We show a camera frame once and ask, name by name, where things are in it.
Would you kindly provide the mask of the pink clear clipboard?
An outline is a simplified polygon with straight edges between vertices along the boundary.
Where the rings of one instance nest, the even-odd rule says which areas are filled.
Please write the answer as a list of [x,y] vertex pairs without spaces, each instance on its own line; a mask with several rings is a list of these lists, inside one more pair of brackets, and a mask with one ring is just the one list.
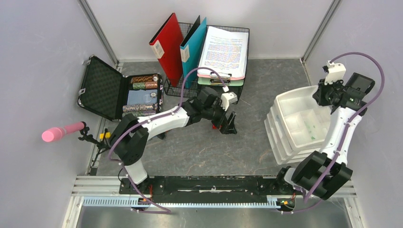
[[243,80],[245,78],[245,75],[234,75],[234,74],[225,74],[225,73],[219,73],[219,75],[217,75],[216,73],[210,71],[208,74],[200,74],[197,73],[198,77],[203,77],[203,78],[217,78],[219,79],[222,78],[224,80]]

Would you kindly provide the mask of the light green clipboard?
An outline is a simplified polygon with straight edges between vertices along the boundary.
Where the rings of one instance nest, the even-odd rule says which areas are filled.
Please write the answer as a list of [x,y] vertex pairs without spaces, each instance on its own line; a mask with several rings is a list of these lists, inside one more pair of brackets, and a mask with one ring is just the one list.
[[[197,82],[198,82],[198,84],[205,85],[205,86],[215,86],[215,85],[222,86],[223,85],[221,80],[218,78],[199,77]],[[226,86],[243,86],[244,85],[244,80],[223,79],[223,82]]]

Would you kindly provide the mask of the white plastic drawer organizer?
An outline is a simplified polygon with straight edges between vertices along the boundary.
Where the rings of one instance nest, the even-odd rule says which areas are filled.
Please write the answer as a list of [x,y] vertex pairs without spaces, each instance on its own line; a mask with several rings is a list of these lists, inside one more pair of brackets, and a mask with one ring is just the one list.
[[331,108],[317,104],[317,90],[311,85],[275,97],[264,124],[277,164],[301,162],[324,142]]

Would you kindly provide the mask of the white printed paper sheet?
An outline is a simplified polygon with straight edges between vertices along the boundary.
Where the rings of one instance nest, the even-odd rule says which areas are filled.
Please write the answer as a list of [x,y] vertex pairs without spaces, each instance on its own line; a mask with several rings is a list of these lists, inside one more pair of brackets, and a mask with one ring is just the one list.
[[229,80],[243,79],[247,67],[248,40],[248,32],[208,26],[197,75],[204,78],[220,75]]

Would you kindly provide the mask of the teal blue clipboard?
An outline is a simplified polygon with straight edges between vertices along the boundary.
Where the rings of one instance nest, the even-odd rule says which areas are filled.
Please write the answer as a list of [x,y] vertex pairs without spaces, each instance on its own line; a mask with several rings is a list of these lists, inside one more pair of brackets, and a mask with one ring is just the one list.
[[207,18],[198,16],[180,44],[183,77],[197,68],[207,31]]

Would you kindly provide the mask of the red clipboard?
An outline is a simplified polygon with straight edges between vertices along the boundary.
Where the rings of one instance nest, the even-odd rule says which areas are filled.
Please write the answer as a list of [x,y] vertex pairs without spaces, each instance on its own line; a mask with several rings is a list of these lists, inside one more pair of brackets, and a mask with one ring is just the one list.
[[183,74],[180,54],[182,41],[183,35],[178,19],[176,14],[172,13],[149,42],[166,77],[173,86],[178,85]]

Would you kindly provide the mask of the black wire mesh organizer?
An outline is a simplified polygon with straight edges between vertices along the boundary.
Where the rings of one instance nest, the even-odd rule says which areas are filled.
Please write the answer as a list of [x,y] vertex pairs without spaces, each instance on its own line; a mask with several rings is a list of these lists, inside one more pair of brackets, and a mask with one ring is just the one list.
[[[179,27],[181,29],[181,33],[183,35],[186,35],[192,25],[193,25],[192,23],[179,22]],[[220,25],[213,25],[213,27],[216,27],[218,29],[223,29],[226,31],[230,31],[230,32],[244,32],[244,33],[248,33],[248,34],[250,33],[249,28],[243,28],[243,27],[231,27],[231,26],[220,26]],[[191,81],[191,85],[189,88],[186,88],[186,87],[184,88],[184,97],[185,98],[190,98],[190,97],[196,96],[201,91],[201,89],[203,89],[205,87],[212,87],[216,91],[222,93],[222,89],[219,89],[218,85],[216,85],[216,86],[215,85],[200,85],[200,84],[198,84],[197,81],[198,81],[198,77]],[[170,80],[167,78],[164,81],[164,86],[163,86],[164,92],[167,95],[179,97],[181,95],[182,83],[183,83],[183,76],[179,80],[177,86],[173,86],[172,83],[170,82]],[[229,87],[230,92],[234,92],[238,96],[238,98],[241,97],[241,93],[242,93],[244,85],[243,86],[228,86],[228,87]]]

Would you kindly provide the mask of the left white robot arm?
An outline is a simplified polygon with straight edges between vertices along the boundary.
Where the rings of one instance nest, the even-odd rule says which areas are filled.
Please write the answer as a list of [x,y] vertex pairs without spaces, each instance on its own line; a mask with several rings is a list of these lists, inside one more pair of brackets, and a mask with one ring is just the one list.
[[143,166],[143,156],[147,142],[155,136],[175,128],[210,120],[221,134],[236,134],[235,112],[227,116],[229,106],[238,100],[234,92],[219,95],[216,90],[206,87],[200,93],[174,108],[150,116],[135,117],[127,114],[115,128],[109,140],[117,161],[127,173],[131,187],[137,193],[149,189],[148,174]]

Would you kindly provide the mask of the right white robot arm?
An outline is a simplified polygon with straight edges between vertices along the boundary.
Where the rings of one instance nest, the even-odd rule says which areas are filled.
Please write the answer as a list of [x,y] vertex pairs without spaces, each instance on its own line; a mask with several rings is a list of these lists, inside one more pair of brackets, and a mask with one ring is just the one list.
[[364,97],[375,81],[353,73],[339,79],[277,95],[264,121],[278,164],[275,180],[258,178],[258,189],[282,195],[299,190],[323,200],[336,193],[353,174],[347,166],[355,128],[367,111]]

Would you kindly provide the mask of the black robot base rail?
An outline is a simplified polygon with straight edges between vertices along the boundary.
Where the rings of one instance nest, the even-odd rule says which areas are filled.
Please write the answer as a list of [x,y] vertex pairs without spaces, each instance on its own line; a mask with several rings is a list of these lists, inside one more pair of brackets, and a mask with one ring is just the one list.
[[264,203],[268,196],[302,193],[275,176],[153,176],[132,187],[128,178],[119,194],[150,195],[155,203]]

